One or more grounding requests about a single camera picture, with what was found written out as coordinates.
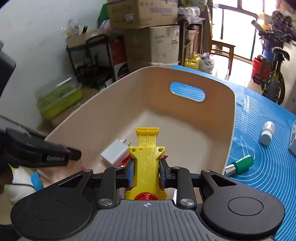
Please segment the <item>person's left hand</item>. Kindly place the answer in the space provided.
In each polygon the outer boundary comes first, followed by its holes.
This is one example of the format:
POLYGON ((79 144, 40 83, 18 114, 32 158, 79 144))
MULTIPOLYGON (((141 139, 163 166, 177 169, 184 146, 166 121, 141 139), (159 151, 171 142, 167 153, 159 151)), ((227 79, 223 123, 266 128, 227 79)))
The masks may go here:
POLYGON ((0 194, 4 191, 4 186, 7 184, 10 184, 13 180, 13 172, 10 168, 10 166, 5 166, 1 169, 0 174, 0 194))

